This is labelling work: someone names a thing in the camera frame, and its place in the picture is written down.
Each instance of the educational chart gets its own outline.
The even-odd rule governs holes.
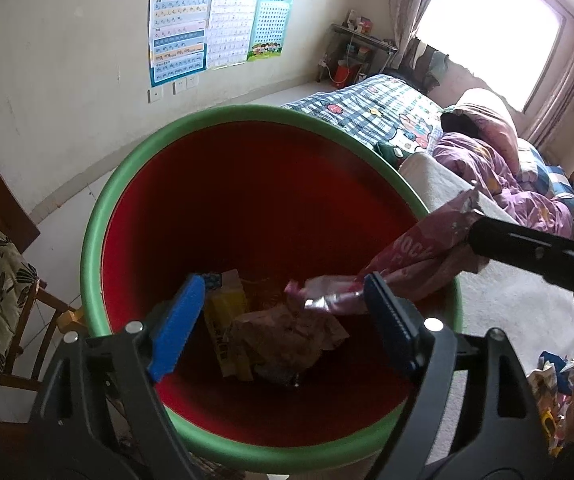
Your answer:
[[[206,69],[209,2],[149,0],[151,86]]]
[[[247,60],[257,0],[211,0],[207,69]]]
[[[247,60],[279,56],[293,0],[258,0]]]

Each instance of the white blanket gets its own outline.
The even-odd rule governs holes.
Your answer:
[[[430,211],[471,186],[425,153],[415,153],[400,167]],[[508,222],[514,220],[496,203],[480,195],[483,212]],[[540,276],[498,262],[479,274],[461,273],[462,332],[485,335],[502,328],[526,372],[536,367],[543,350],[574,357],[574,298],[571,292],[545,283]],[[448,409],[434,443],[431,462],[447,455],[458,423],[464,374],[454,377]]]

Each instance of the chair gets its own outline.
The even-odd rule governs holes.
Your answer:
[[[27,263],[11,240],[0,232],[0,385],[37,391],[38,377],[58,318],[74,311],[64,301],[45,290],[47,284],[38,278],[36,269]],[[38,350],[30,378],[13,375],[14,362],[22,354],[20,339],[37,301],[54,309]]]

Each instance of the wooden chair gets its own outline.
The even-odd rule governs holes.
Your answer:
[[[74,310],[73,312],[69,310],[60,314],[56,323],[58,325],[58,330],[63,334],[66,334],[70,330],[86,333],[87,326],[82,307],[78,310]]]
[[[17,250],[11,244],[10,240],[8,240],[8,238],[4,237],[1,239],[0,243],[2,243],[3,240],[6,240],[10,245],[9,250],[12,256],[16,258],[22,258],[19,253],[17,253],[17,256],[15,256],[13,251]],[[37,391],[40,387],[40,381],[38,380],[38,377],[40,376],[40,371],[44,363],[45,355],[49,349],[49,343],[51,342],[54,332],[58,326],[58,318],[65,312],[75,312],[75,309],[68,306],[64,301],[54,297],[52,294],[49,294],[49,292],[45,290],[47,284],[35,275],[35,269],[33,269],[32,266],[29,264],[26,265],[26,268],[29,269],[30,272],[25,272],[23,276],[29,276],[30,281],[32,279],[33,281],[29,283],[27,291],[23,290],[19,298],[20,300],[24,301],[22,301],[20,314],[17,319],[16,327],[13,330],[13,336],[9,342],[8,349],[3,349],[6,351],[6,359],[4,359],[4,362],[0,360],[0,364],[2,364],[2,367],[0,368],[0,385]],[[16,358],[22,354],[20,340],[26,327],[27,320],[29,319],[29,315],[31,314],[32,308],[34,307],[36,301],[41,301],[44,304],[50,306],[54,309],[54,313],[51,317],[51,320],[49,321],[49,324],[47,325],[47,330],[45,331],[40,349],[38,350],[38,355],[36,356],[36,361],[33,365],[31,377],[25,378],[14,375],[13,370]]]

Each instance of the pink plastic bag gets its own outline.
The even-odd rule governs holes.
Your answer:
[[[397,296],[421,300],[449,283],[461,270],[478,272],[488,259],[474,254],[466,239],[481,213],[478,191],[461,192],[377,254],[356,276],[318,276],[300,288],[288,283],[285,293],[296,308],[332,314],[365,314],[363,280],[380,272]]]

